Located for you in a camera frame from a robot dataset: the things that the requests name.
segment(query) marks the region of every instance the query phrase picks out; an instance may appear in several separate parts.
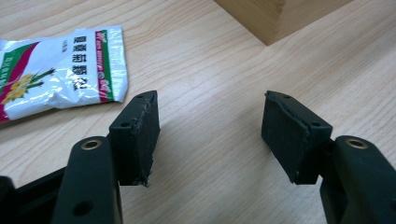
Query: wooden table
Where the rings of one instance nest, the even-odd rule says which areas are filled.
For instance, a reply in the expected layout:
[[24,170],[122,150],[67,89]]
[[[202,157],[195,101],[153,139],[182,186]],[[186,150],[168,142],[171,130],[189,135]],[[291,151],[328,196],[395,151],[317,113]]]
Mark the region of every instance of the wooden table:
[[262,141],[264,94],[292,95],[395,167],[395,14],[394,0],[355,0],[265,47],[211,0],[2,1],[4,39],[122,25],[129,91],[0,125],[0,174],[20,187],[65,166],[78,140],[157,90],[150,187],[121,188],[124,223],[325,223],[320,180],[292,185]]

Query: snack bag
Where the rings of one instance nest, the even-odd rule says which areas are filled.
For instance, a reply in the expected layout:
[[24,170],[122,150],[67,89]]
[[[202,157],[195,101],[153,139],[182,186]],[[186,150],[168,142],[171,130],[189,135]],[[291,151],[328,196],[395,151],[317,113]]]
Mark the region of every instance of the snack bag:
[[51,108],[122,102],[128,88],[120,26],[0,40],[0,122]]

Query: wooden block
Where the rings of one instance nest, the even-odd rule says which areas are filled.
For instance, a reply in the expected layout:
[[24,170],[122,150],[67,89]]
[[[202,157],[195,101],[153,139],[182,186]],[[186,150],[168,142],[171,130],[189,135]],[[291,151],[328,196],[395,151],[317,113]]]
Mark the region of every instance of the wooden block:
[[353,0],[215,0],[271,45]]

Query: clamp jaw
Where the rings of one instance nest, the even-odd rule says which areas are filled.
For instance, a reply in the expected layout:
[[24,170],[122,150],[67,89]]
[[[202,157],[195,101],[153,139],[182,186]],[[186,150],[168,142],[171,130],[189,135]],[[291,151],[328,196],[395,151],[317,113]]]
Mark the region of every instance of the clamp jaw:
[[18,189],[0,176],[1,223],[122,223],[119,185],[149,185],[159,133],[157,92],[137,95],[107,137],[73,146],[66,167]]
[[266,93],[262,138],[290,182],[314,185],[328,223],[395,223],[396,172],[376,146],[330,137],[332,126],[294,98]]

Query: yellow flower graphic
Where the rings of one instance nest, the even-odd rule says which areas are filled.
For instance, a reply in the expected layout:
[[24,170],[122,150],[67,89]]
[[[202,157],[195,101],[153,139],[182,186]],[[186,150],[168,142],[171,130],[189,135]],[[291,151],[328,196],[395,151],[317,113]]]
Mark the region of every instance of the yellow flower graphic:
[[16,83],[12,84],[11,90],[12,90],[12,91],[15,91],[15,90],[17,90],[20,86],[21,86],[21,82],[20,82],[20,81],[17,81]]
[[33,79],[33,74],[26,74],[23,77],[21,77],[20,82],[22,86],[27,86],[30,84],[30,82]]
[[6,96],[6,98],[1,102],[2,105],[5,105],[9,102],[11,102],[14,99],[13,94],[10,94],[11,92],[9,92]]
[[55,69],[51,68],[49,71],[41,75],[39,74],[33,75],[31,73],[28,73],[20,77],[20,80],[12,84],[11,91],[7,93],[6,98],[1,102],[1,104],[5,105],[11,101],[16,100],[17,98],[22,98],[28,89],[42,86],[44,82],[40,81],[40,79],[52,75],[54,72]]

